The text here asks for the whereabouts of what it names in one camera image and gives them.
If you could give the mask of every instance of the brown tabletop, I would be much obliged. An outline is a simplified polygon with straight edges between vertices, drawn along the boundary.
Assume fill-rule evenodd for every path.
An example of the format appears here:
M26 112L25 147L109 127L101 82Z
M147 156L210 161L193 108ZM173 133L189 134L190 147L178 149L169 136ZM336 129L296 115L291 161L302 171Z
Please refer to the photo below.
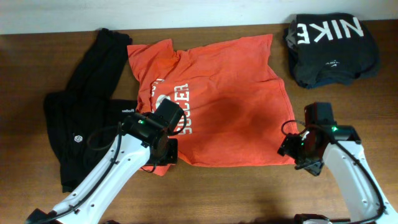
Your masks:
M274 34L269 65L285 81L295 117L314 101L332 103L339 124L353 125L369 165L398 208L398 21L366 22L381 52L376 78L350 86L300 88L289 75L282 30L287 24L194 29L124 30L135 44L171 38L186 50L239 37ZM95 32L0 35L0 223L23 223L35 208L63 200L59 163L47 138L43 99L63 90ZM113 98L136 99L126 64ZM337 183L293 166L204 168L179 161L164 177L138 172L105 211L121 223L239 223L317 213L349 216Z

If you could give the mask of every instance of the red fabric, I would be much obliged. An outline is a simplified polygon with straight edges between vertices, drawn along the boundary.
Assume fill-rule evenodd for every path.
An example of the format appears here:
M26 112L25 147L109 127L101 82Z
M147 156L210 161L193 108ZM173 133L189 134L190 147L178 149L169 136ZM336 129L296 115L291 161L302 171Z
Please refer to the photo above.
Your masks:
M176 52L170 39L129 45L140 83L137 109L154 111L167 97L185 110L188 124L176 138L179 158L191 165L293 164L277 154L280 127L294 114L283 80L268 66L271 42L272 35L260 35ZM285 128L297 132L295 123Z

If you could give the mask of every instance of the white backdrop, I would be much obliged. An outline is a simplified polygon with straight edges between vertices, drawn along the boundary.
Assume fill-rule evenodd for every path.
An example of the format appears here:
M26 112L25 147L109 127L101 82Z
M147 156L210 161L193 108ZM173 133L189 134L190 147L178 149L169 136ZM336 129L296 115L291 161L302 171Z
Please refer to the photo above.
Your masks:
M397 19L398 0L0 0L0 34L275 24L329 12Z

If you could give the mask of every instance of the hexagonal logo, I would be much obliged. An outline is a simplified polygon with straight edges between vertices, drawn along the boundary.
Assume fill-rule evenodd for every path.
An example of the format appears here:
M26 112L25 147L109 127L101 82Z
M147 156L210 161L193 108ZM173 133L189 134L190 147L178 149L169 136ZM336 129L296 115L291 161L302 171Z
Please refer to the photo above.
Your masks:
M75 142L79 143L83 140L83 137L81 136L75 136Z

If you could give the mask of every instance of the wooden table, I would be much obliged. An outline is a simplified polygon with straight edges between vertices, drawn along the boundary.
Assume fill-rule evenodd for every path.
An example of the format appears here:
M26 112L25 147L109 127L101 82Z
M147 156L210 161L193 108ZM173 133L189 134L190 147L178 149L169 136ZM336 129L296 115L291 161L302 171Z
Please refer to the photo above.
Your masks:
M367 22L381 51L376 78L351 86L306 90L289 75L282 30L287 24L195 29L125 30L135 44L171 38L185 50L239 37L274 34L269 65L285 81L297 119L314 101L333 105L339 124L353 125L369 165L398 209L398 21ZM59 163L46 133L43 99L65 85L95 32L0 35L0 223L23 223L35 209L49 212L61 193ZM138 82L126 65L113 98L136 99ZM204 168L179 161L164 177L138 172L102 220L121 223L239 223L317 213L348 212L328 169L319 177L293 166Z

